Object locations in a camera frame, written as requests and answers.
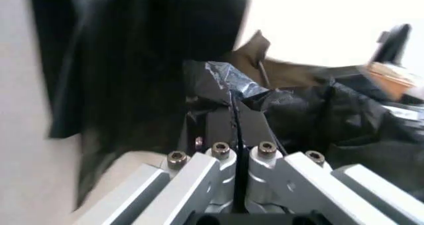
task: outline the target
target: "gray surface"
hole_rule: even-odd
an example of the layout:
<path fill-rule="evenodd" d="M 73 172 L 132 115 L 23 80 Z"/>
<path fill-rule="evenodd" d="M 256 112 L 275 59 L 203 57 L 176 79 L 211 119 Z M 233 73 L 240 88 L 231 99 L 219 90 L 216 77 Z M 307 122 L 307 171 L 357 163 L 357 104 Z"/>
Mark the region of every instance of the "gray surface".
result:
<path fill-rule="evenodd" d="M 332 224 L 395 224 L 301 152 L 278 159 L 268 177 L 295 213 L 319 211 Z"/>
<path fill-rule="evenodd" d="M 331 174 L 398 224 L 424 224 L 424 204 L 360 164 Z"/>
<path fill-rule="evenodd" d="M 165 171 L 143 164 L 74 225 L 130 224 L 170 181 Z"/>
<path fill-rule="evenodd" d="M 219 183 L 219 162 L 196 153 L 153 202 L 135 225 L 180 225 L 192 212 L 203 212 Z"/>
<path fill-rule="evenodd" d="M 73 207 L 75 138 L 46 139 L 47 97 L 28 0 L 0 0 L 0 224 L 61 225 Z"/>

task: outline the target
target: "black plastic bag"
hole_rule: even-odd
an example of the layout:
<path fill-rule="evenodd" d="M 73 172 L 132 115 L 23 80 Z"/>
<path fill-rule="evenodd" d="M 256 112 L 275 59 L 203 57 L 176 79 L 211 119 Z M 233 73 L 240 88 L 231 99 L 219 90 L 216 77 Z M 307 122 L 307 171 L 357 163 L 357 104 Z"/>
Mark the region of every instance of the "black plastic bag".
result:
<path fill-rule="evenodd" d="M 230 51 L 246 1 L 33 0 L 49 136 L 81 133 L 78 204 L 121 154 L 178 147 L 183 59 Z"/>
<path fill-rule="evenodd" d="M 264 112 L 289 153 L 317 150 L 333 168 L 360 163 L 424 199 L 424 140 L 373 99 L 331 82 L 282 88 L 243 102 Z"/>

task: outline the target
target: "black trash bag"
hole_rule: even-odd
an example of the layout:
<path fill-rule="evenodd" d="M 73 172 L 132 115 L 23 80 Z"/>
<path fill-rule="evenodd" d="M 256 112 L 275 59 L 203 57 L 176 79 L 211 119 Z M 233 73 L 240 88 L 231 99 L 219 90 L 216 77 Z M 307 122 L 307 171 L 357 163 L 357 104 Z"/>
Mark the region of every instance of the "black trash bag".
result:
<path fill-rule="evenodd" d="M 288 153 L 305 150 L 325 103 L 326 86 L 282 88 L 246 98 L 250 109 L 264 113 L 268 124 Z"/>
<path fill-rule="evenodd" d="M 121 154 L 178 147 L 187 113 L 183 59 L 230 51 L 245 5 L 33 0 L 53 114 L 49 136 L 81 133 L 78 205 Z"/>
<path fill-rule="evenodd" d="M 336 82 L 243 100 L 266 115 L 289 153 L 317 150 L 338 168 L 360 163 L 419 199 L 424 140 L 380 103 Z"/>
<path fill-rule="evenodd" d="M 188 113 L 179 149 L 188 154 L 204 152 L 215 142 L 227 142 L 238 150 L 234 102 L 267 91 L 233 65 L 223 62 L 184 62 Z M 196 138 L 202 146 L 196 147 Z"/>
<path fill-rule="evenodd" d="M 392 102 L 390 95 L 386 93 L 368 75 L 363 65 L 346 66 L 337 68 L 320 68 L 311 70 L 314 78 L 325 84 L 331 80 L 343 84 L 377 102 Z"/>

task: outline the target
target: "crumpled black plastic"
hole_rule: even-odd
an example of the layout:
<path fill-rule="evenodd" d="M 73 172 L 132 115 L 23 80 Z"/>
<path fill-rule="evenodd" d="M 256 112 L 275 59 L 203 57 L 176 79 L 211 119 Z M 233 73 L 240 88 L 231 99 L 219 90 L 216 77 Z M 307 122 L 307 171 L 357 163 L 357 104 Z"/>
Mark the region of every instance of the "crumpled black plastic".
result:
<path fill-rule="evenodd" d="M 423 137 L 379 102 L 333 81 L 243 102 L 264 113 L 287 152 L 317 150 L 333 168 L 360 163 L 424 200 Z"/>

